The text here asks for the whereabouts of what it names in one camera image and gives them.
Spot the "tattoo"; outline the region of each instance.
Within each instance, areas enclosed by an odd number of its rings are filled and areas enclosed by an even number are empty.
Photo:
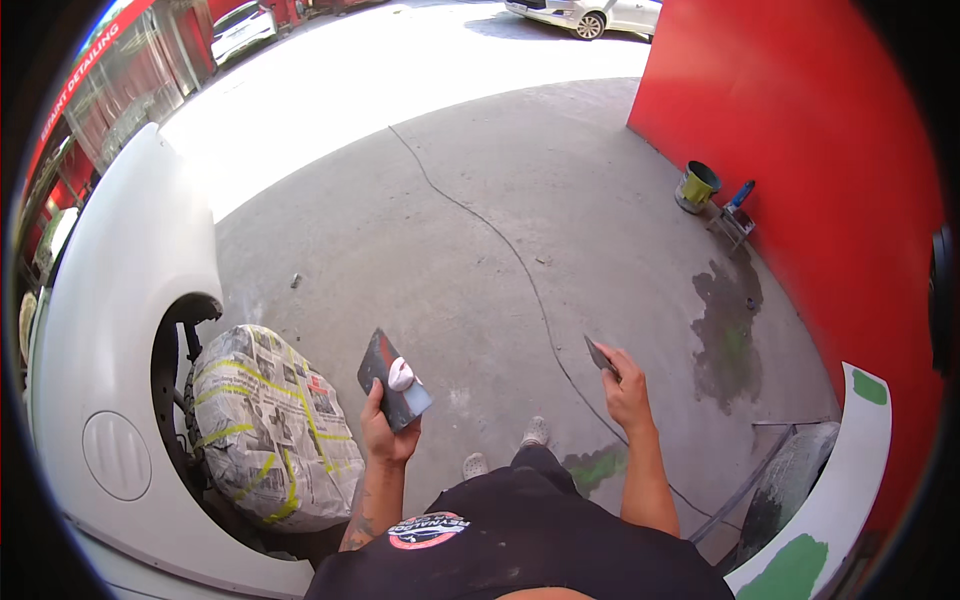
[[[373,519],[363,514],[364,501],[371,496],[364,483],[363,480],[357,482],[360,490],[353,495],[353,506],[350,507],[352,516],[344,533],[344,539],[340,542],[340,552],[362,548],[376,537],[373,532]]]

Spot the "shoe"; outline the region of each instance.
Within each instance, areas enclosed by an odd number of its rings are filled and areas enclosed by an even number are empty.
[[[520,447],[523,448],[524,446],[534,444],[546,445],[549,440],[550,426],[546,424],[546,419],[543,417],[533,417],[523,432],[523,440],[520,441]]]
[[[473,454],[470,454],[464,461],[464,481],[479,475],[486,475],[489,472],[490,469],[487,467],[487,457],[481,452],[474,452]]]

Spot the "t-shirt logo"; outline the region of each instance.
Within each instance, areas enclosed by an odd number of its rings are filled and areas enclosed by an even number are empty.
[[[390,543],[401,550],[419,550],[444,543],[469,527],[454,513],[413,516],[387,530]]]

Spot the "car wheel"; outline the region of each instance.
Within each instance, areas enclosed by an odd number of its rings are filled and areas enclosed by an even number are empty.
[[[588,12],[584,15],[574,29],[570,30],[577,39],[593,41],[603,34],[603,29],[607,25],[607,18],[600,12]]]

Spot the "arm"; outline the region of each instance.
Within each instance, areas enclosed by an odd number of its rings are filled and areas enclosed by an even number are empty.
[[[626,432],[629,447],[620,518],[679,538],[680,521],[663,469],[660,433],[650,413],[646,375],[624,350],[602,344],[597,347],[610,359],[621,377],[618,383],[609,370],[604,369],[601,373],[607,410]]]
[[[340,551],[357,550],[400,522],[403,512],[403,480],[407,461],[420,439],[417,418],[394,434],[380,410],[383,385],[379,379],[360,413],[360,426],[367,447],[367,470],[353,495],[352,517],[340,542]]]

